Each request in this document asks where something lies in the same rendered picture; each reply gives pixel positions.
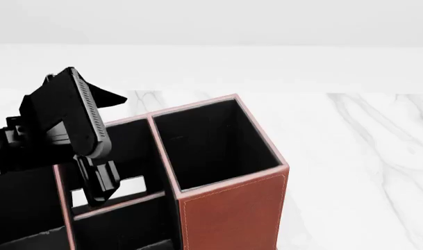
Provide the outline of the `brown leather desk caddy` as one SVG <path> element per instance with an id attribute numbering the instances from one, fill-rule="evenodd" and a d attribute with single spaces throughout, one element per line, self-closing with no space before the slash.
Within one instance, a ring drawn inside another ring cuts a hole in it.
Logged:
<path id="1" fill-rule="evenodd" d="M 106 159 L 146 193 L 72 208 L 77 164 L 7 172 L 0 250 L 276 250 L 289 166 L 238 95 L 106 128 Z"/>

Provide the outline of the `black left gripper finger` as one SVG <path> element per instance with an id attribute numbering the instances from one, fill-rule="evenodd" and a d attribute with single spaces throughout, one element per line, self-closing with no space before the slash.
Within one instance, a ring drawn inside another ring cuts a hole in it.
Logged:
<path id="1" fill-rule="evenodd" d="M 121 178 L 113 160 L 74 156 L 82 188 L 90 207 L 102 206 L 120 187 Z"/>
<path id="2" fill-rule="evenodd" d="M 127 98 L 123 97 L 122 95 L 106 91 L 86 81 L 83 82 L 89 89 L 88 96 L 91 97 L 92 103 L 95 102 L 97 108 L 118 106 L 127 101 Z"/>

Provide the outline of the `white book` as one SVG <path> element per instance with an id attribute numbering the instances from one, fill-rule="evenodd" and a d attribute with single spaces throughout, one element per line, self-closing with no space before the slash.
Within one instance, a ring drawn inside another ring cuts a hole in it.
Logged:
<path id="1" fill-rule="evenodd" d="M 130 195 L 145 194 L 147 191 L 144 176 L 127 178 L 120 182 L 120 187 L 109 197 L 109 201 L 116 201 Z M 72 208 L 87 206 L 88 200 L 83 189 L 71 191 Z"/>

